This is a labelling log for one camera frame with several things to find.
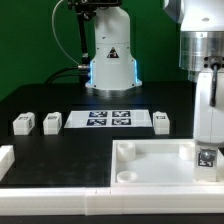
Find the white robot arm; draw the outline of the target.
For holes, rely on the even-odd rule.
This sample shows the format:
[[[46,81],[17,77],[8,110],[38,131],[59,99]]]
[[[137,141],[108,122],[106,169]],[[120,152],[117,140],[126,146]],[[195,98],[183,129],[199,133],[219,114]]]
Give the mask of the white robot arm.
[[[115,2],[96,5],[96,54],[86,87],[109,95],[141,84],[130,52],[130,18]],[[180,24],[179,66],[197,82],[193,139],[224,147],[224,0],[163,0]]]

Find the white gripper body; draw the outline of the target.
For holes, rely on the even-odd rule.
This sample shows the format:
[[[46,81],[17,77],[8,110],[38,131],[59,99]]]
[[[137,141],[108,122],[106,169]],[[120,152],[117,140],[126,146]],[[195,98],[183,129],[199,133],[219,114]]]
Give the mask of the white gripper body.
[[[210,106],[212,74],[200,73],[196,85],[193,138],[198,145],[224,147],[224,73],[218,74],[216,104]]]

